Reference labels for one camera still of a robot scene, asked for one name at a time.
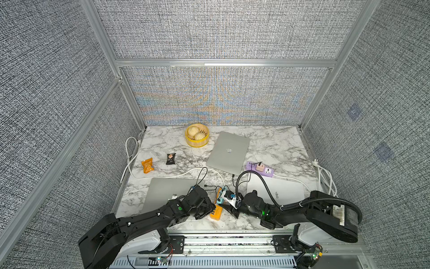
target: power strip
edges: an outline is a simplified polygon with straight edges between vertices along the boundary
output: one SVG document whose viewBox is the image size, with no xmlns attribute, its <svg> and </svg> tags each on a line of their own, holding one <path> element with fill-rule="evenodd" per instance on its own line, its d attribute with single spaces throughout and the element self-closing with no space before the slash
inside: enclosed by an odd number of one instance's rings
<svg viewBox="0 0 430 269">
<path fill-rule="evenodd" d="M 262 176 L 273 177 L 275 170 L 273 168 L 267 167 L 262 163 L 254 163 L 248 161 L 245 166 L 246 170 L 251 170 L 259 173 Z"/>
</svg>

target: orange snack packet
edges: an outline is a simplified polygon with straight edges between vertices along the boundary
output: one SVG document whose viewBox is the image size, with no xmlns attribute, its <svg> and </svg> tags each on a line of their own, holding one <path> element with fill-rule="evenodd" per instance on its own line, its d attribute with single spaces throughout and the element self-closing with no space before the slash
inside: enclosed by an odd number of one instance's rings
<svg viewBox="0 0 430 269">
<path fill-rule="evenodd" d="M 145 174 L 154 170 L 154 168 L 152 167 L 152 158 L 149 158 L 149 159 L 143 161 L 142 166 L 143 166 L 143 172 Z"/>
</svg>

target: silver laptop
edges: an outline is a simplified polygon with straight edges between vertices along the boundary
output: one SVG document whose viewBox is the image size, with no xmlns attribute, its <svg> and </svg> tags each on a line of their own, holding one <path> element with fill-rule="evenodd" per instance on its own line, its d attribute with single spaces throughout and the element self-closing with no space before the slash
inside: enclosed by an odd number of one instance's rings
<svg viewBox="0 0 430 269">
<path fill-rule="evenodd" d="M 291 204 L 304 199 L 303 185 L 299 182 L 268 176 L 263 176 L 263 179 L 278 204 Z M 246 187 L 246 193 L 250 193 L 253 190 L 257 191 L 258 196 L 263 198 L 265 203 L 273 204 L 261 179 L 257 175 L 251 174 L 248 187 Z"/>
<path fill-rule="evenodd" d="M 187 195 L 190 188 L 195 184 L 195 179 L 152 178 L 141 213 L 150 212 L 160 208 L 165 205 L 169 199 L 172 199 L 172 195 L 174 194 L 178 197 L 181 195 Z M 202 180 L 199 186 L 203 187 L 204 185 L 205 181 Z"/>
<path fill-rule="evenodd" d="M 248 137 L 221 132 L 206 165 L 239 175 L 243 168 L 249 141 Z"/>
</svg>

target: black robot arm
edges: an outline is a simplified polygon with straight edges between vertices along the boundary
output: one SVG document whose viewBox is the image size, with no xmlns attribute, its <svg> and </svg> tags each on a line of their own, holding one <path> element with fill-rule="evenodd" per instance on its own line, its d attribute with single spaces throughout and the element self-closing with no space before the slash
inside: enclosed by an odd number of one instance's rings
<svg viewBox="0 0 430 269">
<path fill-rule="evenodd" d="M 112 264 L 125 243 L 157 231 L 160 243 L 154 253 L 167 247 L 166 228 L 182 223 L 189 216 L 199 220 L 215 209 L 206 191 L 194 186 L 192 191 L 154 211 L 127 218 L 116 218 L 113 213 L 104 216 L 78 242 L 85 269 L 105 269 Z"/>
<path fill-rule="evenodd" d="M 237 209 L 231 204 L 220 206 L 236 218 L 240 213 L 259 218 L 261 226 L 268 229 L 282 228 L 291 223 L 310 222 L 341 241 L 355 243 L 358 240 L 361 211 L 346 200 L 312 191 L 303 201 L 277 207 L 265 203 L 255 190 L 247 193 L 245 197 L 239 194 L 239 197 Z"/>
</svg>

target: yellow steamer basket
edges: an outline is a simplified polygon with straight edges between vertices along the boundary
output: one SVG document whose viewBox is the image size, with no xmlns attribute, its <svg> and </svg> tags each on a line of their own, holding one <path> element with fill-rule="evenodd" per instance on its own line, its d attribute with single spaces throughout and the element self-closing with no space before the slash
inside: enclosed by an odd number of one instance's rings
<svg viewBox="0 0 430 269">
<path fill-rule="evenodd" d="M 200 133 L 206 134 L 205 138 L 200 139 L 200 140 L 194 140 L 193 137 L 191 137 L 188 134 L 188 129 L 193 127 L 193 126 L 199 128 Z M 203 125 L 203 124 L 200 124 L 200 123 L 196 123 L 196 124 L 192 124 L 192 125 L 188 126 L 187 129 L 185 130 L 185 140 L 187 141 L 187 144 L 189 144 L 190 146 L 192 146 L 194 148 L 203 147 L 204 145 L 206 145 L 209 142 L 209 129 L 208 129 L 208 127 Z"/>
</svg>

